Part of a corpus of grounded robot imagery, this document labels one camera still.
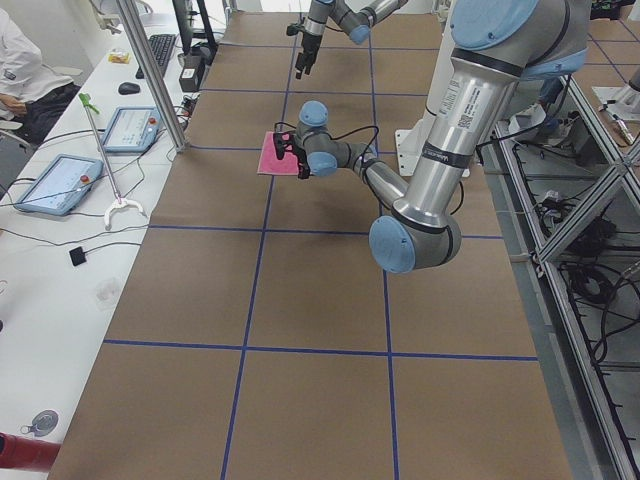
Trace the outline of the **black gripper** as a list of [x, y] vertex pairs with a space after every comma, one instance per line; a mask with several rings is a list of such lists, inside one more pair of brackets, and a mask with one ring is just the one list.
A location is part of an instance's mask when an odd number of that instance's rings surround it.
[[296, 144], [296, 147], [295, 147], [294, 157], [295, 157], [296, 165], [298, 169], [298, 178], [301, 180], [308, 179], [310, 177], [311, 170], [307, 161], [306, 151], [298, 145], [296, 140], [295, 140], [295, 144]]
[[304, 33], [302, 38], [303, 51], [298, 54], [295, 63], [295, 78], [301, 79], [303, 73], [309, 75], [315, 64], [320, 48], [320, 37], [310, 33]]

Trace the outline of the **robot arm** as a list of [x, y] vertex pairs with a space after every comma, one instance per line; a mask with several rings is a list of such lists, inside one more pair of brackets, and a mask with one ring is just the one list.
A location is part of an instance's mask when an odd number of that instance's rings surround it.
[[286, 30], [287, 36], [302, 34], [302, 52], [296, 58], [295, 78], [301, 79], [303, 74], [311, 73], [329, 19], [353, 43], [361, 44], [375, 25], [405, 5], [404, 0], [379, 0], [355, 12], [345, 1], [312, 1], [307, 16], [298, 23], [290, 24]]
[[305, 103], [297, 126], [275, 132], [278, 156], [293, 153], [301, 178], [341, 168], [356, 173], [386, 207], [369, 231], [378, 265], [391, 273], [443, 265], [461, 245], [449, 202], [484, 132], [518, 81], [579, 70], [587, 53], [587, 1], [459, 1], [449, 10], [453, 73], [410, 180], [381, 161], [374, 148], [332, 137], [328, 111]]

